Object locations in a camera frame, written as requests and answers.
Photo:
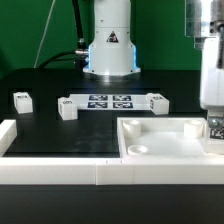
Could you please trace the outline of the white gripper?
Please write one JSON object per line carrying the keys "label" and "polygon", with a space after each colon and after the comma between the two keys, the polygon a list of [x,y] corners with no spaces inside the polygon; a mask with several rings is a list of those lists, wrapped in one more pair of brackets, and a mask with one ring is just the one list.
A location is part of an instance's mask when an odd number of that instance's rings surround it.
{"label": "white gripper", "polygon": [[220,111],[224,111],[224,63],[222,69],[217,67],[218,45],[217,37],[205,40],[201,63],[200,106],[209,110],[207,121],[213,129],[223,127],[223,113]]}

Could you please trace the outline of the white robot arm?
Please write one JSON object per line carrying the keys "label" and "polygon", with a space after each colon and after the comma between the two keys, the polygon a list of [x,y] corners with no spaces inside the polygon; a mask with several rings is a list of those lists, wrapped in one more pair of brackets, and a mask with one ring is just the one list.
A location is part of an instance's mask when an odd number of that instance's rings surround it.
{"label": "white robot arm", "polygon": [[[130,40],[130,0],[94,0],[95,37],[83,71],[105,81],[138,73]],[[208,125],[224,127],[224,0],[185,0],[185,34],[202,51],[200,106]]]}

